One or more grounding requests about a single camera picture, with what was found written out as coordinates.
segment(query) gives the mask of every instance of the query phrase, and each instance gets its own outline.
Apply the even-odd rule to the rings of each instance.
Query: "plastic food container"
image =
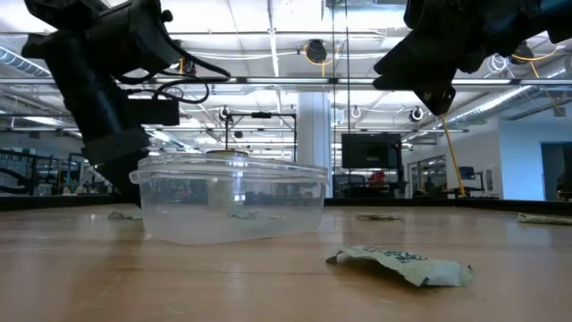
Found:
[[[251,157],[147,157],[130,174],[145,229],[169,242],[204,244],[313,232],[325,168]]]

